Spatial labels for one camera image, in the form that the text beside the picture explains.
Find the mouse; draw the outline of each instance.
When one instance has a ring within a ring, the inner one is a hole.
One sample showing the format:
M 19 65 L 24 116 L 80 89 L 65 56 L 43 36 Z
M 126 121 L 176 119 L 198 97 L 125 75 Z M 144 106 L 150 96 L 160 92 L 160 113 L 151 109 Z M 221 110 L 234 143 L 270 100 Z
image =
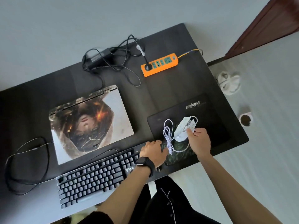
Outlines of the mouse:
M 190 128 L 192 132 L 195 131 L 195 126 L 197 124 L 194 120 L 191 120 L 191 117 L 184 117 L 183 120 L 180 122 L 176 130 L 174 131 L 173 137 L 177 142 L 182 142 L 187 139 L 187 129 Z

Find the mechanical keyboard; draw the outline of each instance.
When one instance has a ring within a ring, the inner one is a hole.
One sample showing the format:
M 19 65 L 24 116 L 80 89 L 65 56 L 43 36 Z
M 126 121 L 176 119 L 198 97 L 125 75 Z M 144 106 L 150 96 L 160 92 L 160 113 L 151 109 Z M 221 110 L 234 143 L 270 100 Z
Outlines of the mechanical keyboard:
M 139 151 L 130 148 L 56 177 L 61 208 L 117 188 L 135 168 Z

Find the desk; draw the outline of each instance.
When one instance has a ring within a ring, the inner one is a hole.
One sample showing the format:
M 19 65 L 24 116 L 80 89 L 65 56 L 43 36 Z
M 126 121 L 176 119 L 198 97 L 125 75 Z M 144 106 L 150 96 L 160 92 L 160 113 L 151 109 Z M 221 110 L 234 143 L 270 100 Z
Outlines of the desk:
M 180 55 L 197 48 L 183 23 L 145 37 L 141 42 L 146 46 L 148 60 L 155 60 L 173 52 Z M 113 84 L 118 86 L 135 134 L 106 146 L 104 150 L 90 152 L 62 165 L 57 164 L 54 147 L 50 145 L 50 167 L 47 179 L 70 171 L 105 150 L 111 148 L 124 150 L 153 140 L 147 123 L 148 116 L 202 93 L 208 95 L 230 134 L 230 140 L 213 148 L 211 153 L 216 155 L 248 141 L 247 135 L 199 52 L 184 56 L 174 68 L 146 78 L 143 77 L 140 69 L 143 63 L 144 59 L 140 57 L 131 58 L 127 64 L 127 67 L 136 72 L 141 79 L 141 86 L 137 88 L 129 84 L 121 72 L 107 68 L 101 73 L 105 86 Z M 0 223 L 47 224 L 100 203 L 109 196 L 109 193 L 105 193 L 101 198 L 92 198 L 73 205 L 70 209 L 61 210 L 55 180 L 38 186 L 25 196 L 15 196 L 8 192 L 3 179 L 6 158 L 23 143 L 38 136 L 45 137 L 48 142 L 52 141 L 48 120 L 50 109 L 98 90 L 100 87 L 101 81 L 84 72 L 81 64 L 78 63 L 0 92 L 0 116 L 2 116 L 0 120 L 2 145 Z M 16 158 L 18 176 L 38 180 L 46 167 L 46 157 L 46 151 L 40 149 Z M 196 162 L 198 162 L 196 158 L 185 160 L 179 166 L 175 165 L 161 172 L 161 176 Z

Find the orange power strip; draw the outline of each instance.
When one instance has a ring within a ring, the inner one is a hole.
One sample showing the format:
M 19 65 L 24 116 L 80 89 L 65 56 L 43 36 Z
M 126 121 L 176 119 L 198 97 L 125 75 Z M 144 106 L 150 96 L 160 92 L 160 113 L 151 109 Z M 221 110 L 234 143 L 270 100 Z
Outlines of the orange power strip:
M 144 74 L 144 77 L 153 75 L 155 73 L 158 73 L 160 71 L 164 71 L 168 68 L 177 66 L 178 64 L 178 58 L 175 55 L 175 53 L 172 53 L 170 55 L 164 56 L 162 58 L 159 58 L 157 60 L 154 60 L 152 62 L 149 62 L 149 64 L 152 65 L 152 69 L 147 71 L 144 66 L 145 64 L 141 65 L 141 70 Z

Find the floor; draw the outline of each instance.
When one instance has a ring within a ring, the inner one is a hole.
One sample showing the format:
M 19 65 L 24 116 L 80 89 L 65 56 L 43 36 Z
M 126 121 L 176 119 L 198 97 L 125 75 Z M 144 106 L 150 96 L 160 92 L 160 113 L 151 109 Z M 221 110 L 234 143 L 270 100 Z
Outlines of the floor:
M 215 156 L 224 168 L 282 223 L 299 220 L 299 33 L 210 67 L 241 75 L 227 97 L 235 114 L 250 110 L 249 142 Z M 170 175 L 192 207 L 232 223 L 200 163 Z

